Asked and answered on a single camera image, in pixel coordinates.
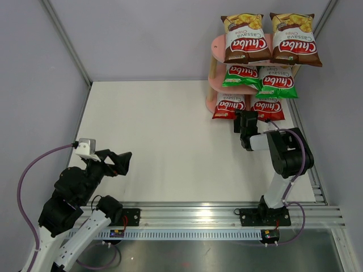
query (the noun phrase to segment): floor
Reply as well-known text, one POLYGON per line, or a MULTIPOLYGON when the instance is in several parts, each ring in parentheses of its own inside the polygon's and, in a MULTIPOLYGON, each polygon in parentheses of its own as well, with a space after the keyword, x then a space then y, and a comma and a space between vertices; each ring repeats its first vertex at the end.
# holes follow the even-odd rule
MULTIPOLYGON (((281 232, 281 240, 295 235, 281 232)), ((119 266, 108 272, 343 272, 328 230, 307 229, 295 242, 277 248, 243 241, 123 241, 119 266)), ((93 266, 107 263, 112 253, 99 246, 80 256, 93 266)), ((78 264, 70 272, 86 272, 78 264)))
MULTIPOLYGON (((212 120, 207 90, 203 80, 95 82, 77 138, 96 139, 96 150, 133 153, 127 176, 104 177, 95 194, 121 202, 258 202, 275 174, 270 153, 244 150, 232 120, 212 120)), ((292 128, 285 100, 282 108, 286 120, 277 124, 292 128)), ((70 166, 85 164, 73 154, 70 166)), ((315 201, 308 175, 288 200, 315 201)))

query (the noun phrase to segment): black mounting bracket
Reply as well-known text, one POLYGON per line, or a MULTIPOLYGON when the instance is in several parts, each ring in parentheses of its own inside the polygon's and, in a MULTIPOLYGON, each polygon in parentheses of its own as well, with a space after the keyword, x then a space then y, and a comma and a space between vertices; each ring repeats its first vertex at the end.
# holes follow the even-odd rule
POLYGON ((140 209, 123 209, 121 219, 119 219, 117 222, 114 223, 112 222, 109 226, 123 227, 124 221, 122 220, 122 218, 125 216, 127 217, 128 220, 127 223, 128 227, 138 227, 140 224, 140 212, 141 212, 140 209))
MULTIPOLYGON (((300 175, 304 175, 314 165, 313 154, 299 128, 293 127, 289 131, 296 133, 302 142, 305 151, 305 165, 300 175)), ((267 141, 273 169, 276 173, 284 179, 295 176, 302 164, 302 150, 298 140, 288 131, 270 131, 267 133, 267 141)))
POLYGON ((237 209, 242 227, 282 227, 291 226, 289 210, 286 207, 270 209, 263 196, 257 208, 237 209))

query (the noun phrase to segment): cable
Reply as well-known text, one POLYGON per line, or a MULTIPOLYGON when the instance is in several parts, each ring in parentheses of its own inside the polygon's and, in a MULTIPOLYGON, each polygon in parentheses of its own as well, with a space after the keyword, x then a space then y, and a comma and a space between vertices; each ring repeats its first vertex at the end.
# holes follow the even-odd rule
POLYGON ((32 222, 29 220, 29 217, 27 216, 27 214, 25 213, 24 211, 24 208, 23 208, 23 204, 22 204, 22 199, 21 199, 21 194, 22 194, 22 185, 23 185, 23 181, 24 181, 24 178, 25 178, 25 175, 27 174, 27 172, 29 171, 29 169, 35 164, 37 163, 39 160, 41 160, 42 158, 48 156, 49 154, 51 153, 54 153, 58 150, 62 150, 62 149, 66 149, 66 148, 69 148, 69 147, 73 147, 74 145, 73 144, 67 144, 66 146, 61 146, 61 147, 58 147, 58 148, 55 148, 55 149, 52 149, 50 151, 48 151, 47 153, 44 153, 43 155, 39 156, 38 158, 36 158, 34 161, 32 161, 28 166, 27 168, 25 168, 24 172, 22 173, 20 179, 19 179, 19 182, 18 182, 18 189, 16 191, 16 200, 18 202, 18 208, 19 208, 19 211, 20 213, 22 214, 22 217, 24 218, 24 220, 27 222, 30 230, 32 231, 33 233, 33 236, 34 236, 34 239, 35 239, 35 251, 34 251, 34 254, 33 254, 33 257, 32 257, 32 260, 29 264, 29 267, 28 267, 28 270, 27 272, 30 272, 33 268, 33 265, 34 265, 34 262, 35 262, 35 259, 36 259, 36 256, 38 255, 38 251, 39 251, 39 246, 40 246, 40 243, 39 243, 39 237, 38 237, 38 233, 36 232, 36 229, 35 227, 33 226, 32 222))
MULTIPOLYGON (((89 245, 83 252, 86 252, 88 250, 90 250, 91 248, 97 246, 97 245, 105 245, 105 242, 102 242, 102 243, 97 243, 97 244, 92 244, 92 245, 89 245)), ((90 269, 90 270, 102 270, 102 269, 106 269, 106 268, 109 268, 113 262, 115 261, 116 257, 117 257, 117 253, 119 254, 120 256, 120 260, 119 260, 119 263, 117 265, 119 265, 121 263, 121 252, 119 250, 119 248, 115 245, 112 245, 110 243, 108 243, 108 246, 109 247, 113 247, 113 249, 115 250, 115 253, 112 257, 112 260, 109 261, 109 263, 107 263, 106 265, 104 266, 89 266, 89 265, 86 265, 85 263, 79 261, 79 260, 76 260, 76 263, 78 263, 80 266, 84 267, 84 268, 87 268, 87 269, 90 269)))
POLYGON ((129 224, 129 219, 127 218, 126 215, 124 215, 124 218, 126 219, 126 224, 124 224, 124 232, 126 231, 126 227, 129 224))
POLYGON ((102 198, 102 195, 96 195, 93 199, 92 199, 92 201, 91 201, 91 211, 92 211, 92 213, 93 213, 93 202, 94 202, 94 200, 96 199, 96 197, 100 197, 100 198, 102 198))
POLYGON ((286 190, 284 191, 284 193, 283 193, 283 195, 282 195, 282 202, 283 202, 283 204, 284 204, 284 206, 285 207, 290 207, 291 205, 296 205, 296 206, 298 206, 300 209, 301 209, 301 213, 302 213, 302 225, 301 225, 301 229, 299 230, 299 232, 297 233, 297 235, 295 236, 295 237, 293 237, 292 239, 290 239, 290 240, 288 240, 288 241, 285 241, 285 242, 281 242, 281 243, 277 243, 277 242, 275 242, 275 244, 256 244, 256 245, 254 245, 254 244, 246 244, 246 245, 250 245, 250 246, 252 246, 252 247, 260 247, 260 246, 265 246, 265 247, 270 247, 270 246, 278 246, 278 245, 287 245, 287 244, 290 244, 291 242, 293 242, 293 241, 295 241, 296 239, 298 239, 300 236, 301 236, 301 234, 302 234, 302 232, 303 232, 303 230, 304 230, 304 228, 305 228, 305 223, 306 223, 306 215, 305 215, 305 210, 304 210, 304 208, 302 207, 302 205, 300 204, 300 203, 298 203, 298 202, 296 202, 296 201, 293 201, 293 202, 290 202, 290 203, 287 203, 286 202, 286 196, 288 195, 288 193, 289 193, 289 191, 290 191, 290 189, 291 189, 291 187, 292 187, 292 185, 294 184, 294 182, 295 182, 295 180, 301 175, 301 173, 303 172, 303 170, 304 170, 304 167, 305 167, 305 163, 306 163, 306 155, 305 155, 305 148, 304 148, 304 145, 303 145, 303 142, 302 142, 302 140, 301 140, 301 138, 299 137, 299 135, 297 135, 295 132, 293 132, 292 130, 290 130, 290 129, 280 129, 276 124, 275 124, 275 122, 273 122, 273 121, 270 121, 269 120, 269 122, 272 124, 272 125, 274 125, 276 128, 277 128, 277 131, 286 131, 286 132, 288 132, 288 133, 290 133, 290 134, 292 134, 294 137, 295 137, 295 139, 298 141, 298 143, 299 143, 299 145, 300 145, 300 149, 301 149, 301 151, 302 151, 302 163, 301 163, 301 167, 300 167, 300 170, 299 170, 299 172, 297 172, 297 174, 291 179, 291 181, 290 181, 290 183, 289 183, 289 185, 288 185, 288 187, 286 188, 286 190))
POLYGON ((280 225, 280 220, 276 220, 276 228, 273 229, 273 231, 277 230, 280 225))

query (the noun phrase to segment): brown chip bag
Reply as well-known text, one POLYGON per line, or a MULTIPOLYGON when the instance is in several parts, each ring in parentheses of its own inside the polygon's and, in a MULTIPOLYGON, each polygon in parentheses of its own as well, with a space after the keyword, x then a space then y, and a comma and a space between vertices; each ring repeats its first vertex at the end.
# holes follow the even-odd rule
POLYGON ((323 66, 313 35, 314 14, 270 13, 273 26, 271 62, 323 66))
POLYGON ((225 63, 248 64, 271 59, 260 14, 222 16, 226 32, 225 63))

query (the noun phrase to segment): chip bag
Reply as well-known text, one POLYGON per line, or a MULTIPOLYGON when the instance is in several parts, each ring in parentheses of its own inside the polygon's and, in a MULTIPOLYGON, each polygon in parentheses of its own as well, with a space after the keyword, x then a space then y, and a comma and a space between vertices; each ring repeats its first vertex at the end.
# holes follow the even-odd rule
POLYGON ((259 70, 260 90, 257 98, 297 98, 290 67, 262 66, 259 70))
POLYGON ((217 105, 212 119, 235 119, 235 110, 244 110, 245 108, 244 95, 231 95, 219 92, 217 94, 217 105))
POLYGON ((261 121, 279 121, 285 119, 280 99, 252 97, 251 111, 258 112, 258 119, 261 121))
POLYGON ((226 32, 225 63, 249 64, 271 59, 260 14, 222 16, 226 32))
POLYGON ((314 14, 270 13, 273 26, 271 62, 323 66, 313 35, 314 14))
POLYGON ((248 85, 252 88, 259 89, 260 80, 256 66, 245 66, 240 64, 227 64, 225 80, 223 87, 248 85))

